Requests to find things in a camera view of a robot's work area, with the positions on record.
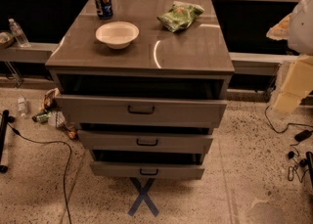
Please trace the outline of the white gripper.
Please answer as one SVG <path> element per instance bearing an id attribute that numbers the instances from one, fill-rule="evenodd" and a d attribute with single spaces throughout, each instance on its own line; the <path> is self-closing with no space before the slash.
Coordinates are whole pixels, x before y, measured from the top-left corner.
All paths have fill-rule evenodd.
<path id="1" fill-rule="evenodd" d="M 288 40 L 291 15 L 286 15 L 270 27 L 266 37 L 273 40 Z M 287 75 L 273 103 L 273 110 L 291 114 L 301 101 L 313 91 L 313 56 L 300 55 L 289 64 Z"/>

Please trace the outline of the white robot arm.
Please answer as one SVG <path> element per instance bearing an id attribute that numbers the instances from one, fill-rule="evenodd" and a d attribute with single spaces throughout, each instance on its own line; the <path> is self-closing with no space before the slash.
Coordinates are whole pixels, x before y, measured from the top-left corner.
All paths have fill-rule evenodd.
<path id="1" fill-rule="evenodd" d="M 270 104 L 274 114 L 283 117 L 293 113 L 313 91 L 313 1 L 300 1 L 266 37 L 287 40 L 289 48 L 299 54 L 296 60 L 283 62 L 277 73 Z"/>

